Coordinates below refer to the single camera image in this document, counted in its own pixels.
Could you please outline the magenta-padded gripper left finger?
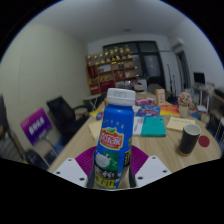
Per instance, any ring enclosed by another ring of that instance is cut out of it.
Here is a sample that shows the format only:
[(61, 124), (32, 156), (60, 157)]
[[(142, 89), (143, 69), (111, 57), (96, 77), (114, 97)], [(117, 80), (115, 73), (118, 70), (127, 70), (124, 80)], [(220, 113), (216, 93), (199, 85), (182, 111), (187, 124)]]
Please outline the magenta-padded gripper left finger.
[(94, 153), (91, 147), (76, 158), (67, 158), (54, 172), (58, 177), (84, 188), (94, 186)]

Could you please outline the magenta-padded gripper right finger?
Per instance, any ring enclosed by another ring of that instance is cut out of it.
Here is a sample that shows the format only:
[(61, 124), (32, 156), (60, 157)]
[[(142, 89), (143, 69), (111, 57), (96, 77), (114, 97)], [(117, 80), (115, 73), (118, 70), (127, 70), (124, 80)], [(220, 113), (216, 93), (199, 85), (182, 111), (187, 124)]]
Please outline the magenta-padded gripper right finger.
[(143, 187), (170, 174), (169, 169), (157, 156), (148, 156), (138, 147), (132, 147), (129, 168), (131, 187)]

